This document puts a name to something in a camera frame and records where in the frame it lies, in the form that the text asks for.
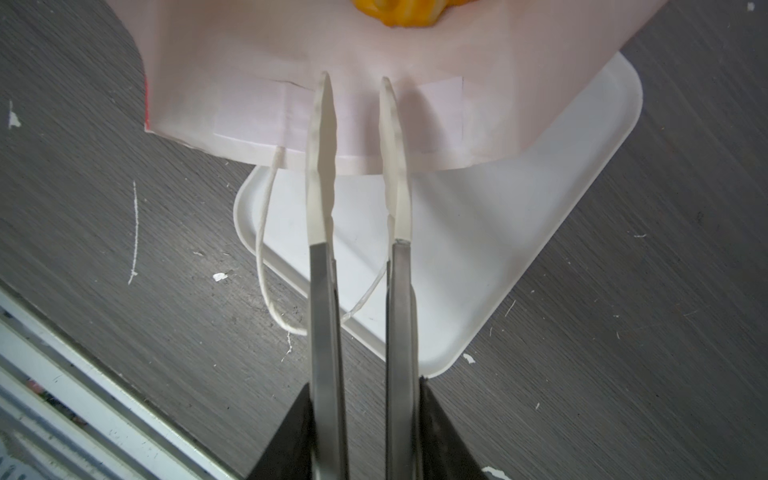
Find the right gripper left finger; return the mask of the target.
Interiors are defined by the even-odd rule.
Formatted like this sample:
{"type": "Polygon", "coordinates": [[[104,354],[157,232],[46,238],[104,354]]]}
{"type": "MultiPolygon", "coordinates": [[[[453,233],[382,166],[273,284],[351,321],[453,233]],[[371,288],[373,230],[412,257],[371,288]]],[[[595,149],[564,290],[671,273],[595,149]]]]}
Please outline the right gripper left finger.
{"type": "Polygon", "coordinates": [[[336,151],[337,120],[333,90],[330,76],[324,72],[314,95],[305,165],[314,479],[349,477],[341,322],[333,250],[336,151]]]}

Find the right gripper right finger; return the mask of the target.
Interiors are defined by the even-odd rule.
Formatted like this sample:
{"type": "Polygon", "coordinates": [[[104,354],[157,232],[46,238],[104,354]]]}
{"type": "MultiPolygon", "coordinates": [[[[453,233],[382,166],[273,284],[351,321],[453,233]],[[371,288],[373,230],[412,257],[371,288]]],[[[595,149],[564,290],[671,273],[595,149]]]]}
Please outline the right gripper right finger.
{"type": "Polygon", "coordinates": [[[386,477],[421,479],[418,326],[412,287],[412,194],[407,149],[389,78],[379,92],[379,138],[389,233],[386,292],[386,477]]]}

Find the yellow fake braided bread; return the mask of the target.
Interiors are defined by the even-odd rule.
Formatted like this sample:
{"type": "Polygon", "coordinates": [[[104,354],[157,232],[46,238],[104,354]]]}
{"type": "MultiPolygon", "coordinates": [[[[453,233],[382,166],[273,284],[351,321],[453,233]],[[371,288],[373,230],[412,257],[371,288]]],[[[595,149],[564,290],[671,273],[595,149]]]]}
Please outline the yellow fake braided bread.
{"type": "Polygon", "coordinates": [[[365,15],[389,27],[423,28],[433,26],[446,9],[463,6],[472,0],[353,0],[365,15]]]}

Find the white plastic tray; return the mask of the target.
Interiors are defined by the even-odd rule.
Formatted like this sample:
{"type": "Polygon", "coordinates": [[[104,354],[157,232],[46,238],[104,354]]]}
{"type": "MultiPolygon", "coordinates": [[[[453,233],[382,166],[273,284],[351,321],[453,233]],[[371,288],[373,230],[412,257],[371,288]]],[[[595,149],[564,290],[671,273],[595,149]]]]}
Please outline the white plastic tray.
{"type": "MultiPolygon", "coordinates": [[[[615,55],[523,154],[412,178],[412,284],[419,369],[442,374],[463,354],[635,127],[639,76],[615,55]]],[[[385,348],[386,286],[376,275],[388,241],[378,175],[335,182],[339,301],[366,305],[345,329],[377,355],[385,348]]]]}

